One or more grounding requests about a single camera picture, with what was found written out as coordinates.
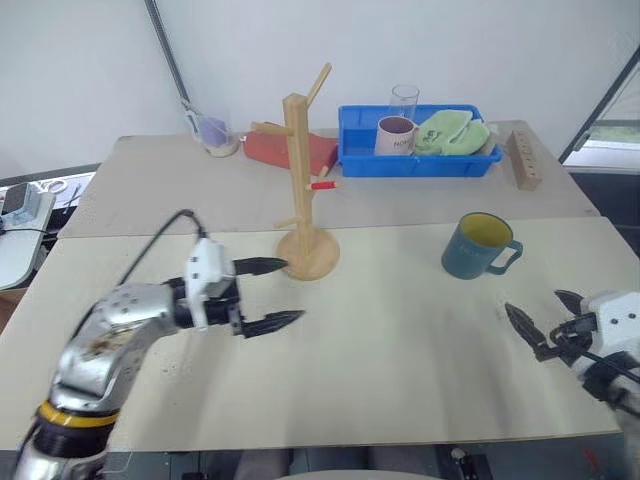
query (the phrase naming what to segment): clear glass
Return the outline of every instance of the clear glass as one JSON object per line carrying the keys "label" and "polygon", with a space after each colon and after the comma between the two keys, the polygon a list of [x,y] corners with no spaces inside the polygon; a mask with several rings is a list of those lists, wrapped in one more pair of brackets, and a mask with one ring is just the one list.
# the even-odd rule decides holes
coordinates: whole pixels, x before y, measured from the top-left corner
{"label": "clear glass", "polygon": [[391,114],[413,120],[420,90],[413,85],[396,85],[391,89]]}

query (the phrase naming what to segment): blue mug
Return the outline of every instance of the blue mug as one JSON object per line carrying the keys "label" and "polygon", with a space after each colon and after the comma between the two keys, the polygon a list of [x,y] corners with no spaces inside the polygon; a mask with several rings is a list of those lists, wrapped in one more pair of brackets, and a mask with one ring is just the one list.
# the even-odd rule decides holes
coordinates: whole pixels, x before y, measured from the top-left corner
{"label": "blue mug", "polygon": [[[505,248],[515,250],[503,267],[491,263]],[[468,213],[460,219],[442,254],[442,266],[454,277],[470,280],[484,272],[503,275],[522,256],[522,243],[513,239],[511,227],[490,213]]]}

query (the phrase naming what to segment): blue plastic tray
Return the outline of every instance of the blue plastic tray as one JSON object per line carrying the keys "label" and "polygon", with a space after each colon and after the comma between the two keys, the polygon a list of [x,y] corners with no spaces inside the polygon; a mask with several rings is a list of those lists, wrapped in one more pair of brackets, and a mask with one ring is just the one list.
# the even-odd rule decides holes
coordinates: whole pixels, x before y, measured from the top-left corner
{"label": "blue plastic tray", "polygon": [[[413,120],[420,125],[438,110],[470,110],[482,118],[473,105],[418,105]],[[338,160],[345,177],[481,177],[502,160],[497,145],[491,155],[374,155],[378,121],[391,114],[389,106],[345,105],[338,112]]]}

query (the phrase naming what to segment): yellow ring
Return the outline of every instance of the yellow ring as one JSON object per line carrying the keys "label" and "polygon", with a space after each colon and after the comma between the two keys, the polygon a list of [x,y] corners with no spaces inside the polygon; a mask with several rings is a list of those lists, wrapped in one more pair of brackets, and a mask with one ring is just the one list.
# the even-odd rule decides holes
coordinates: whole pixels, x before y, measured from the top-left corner
{"label": "yellow ring", "polygon": [[56,410],[51,406],[48,400],[42,402],[42,405],[40,405],[40,408],[38,409],[38,413],[49,423],[70,428],[106,427],[107,425],[116,423],[119,415],[118,413],[114,413],[108,417],[77,417],[75,415],[68,415]]}

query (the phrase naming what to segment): mug handle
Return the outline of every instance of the mug handle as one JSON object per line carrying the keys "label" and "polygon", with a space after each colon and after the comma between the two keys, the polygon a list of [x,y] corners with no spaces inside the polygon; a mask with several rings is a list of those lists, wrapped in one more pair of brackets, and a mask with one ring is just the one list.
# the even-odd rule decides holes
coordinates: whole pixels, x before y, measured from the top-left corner
{"label": "mug handle", "polygon": [[503,267],[494,267],[493,265],[489,265],[487,267],[488,273],[493,273],[494,275],[504,275],[507,269],[513,264],[513,262],[515,262],[522,256],[522,252],[524,250],[522,244],[516,240],[511,242],[505,248],[513,248],[515,252],[513,252],[513,255],[511,255],[511,257],[509,257],[509,260],[507,260],[507,263],[505,263]]}
{"label": "mug handle", "polygon": [[193,137],[201,142],[202,136],[200,135],[200,130],[198,129],[198,114],[191,110],[187,110],[186,112],[184,112],[184,119],[186,120],[187,125],[189,125],[189,127],[191,128],[191,134],[193,135]]}

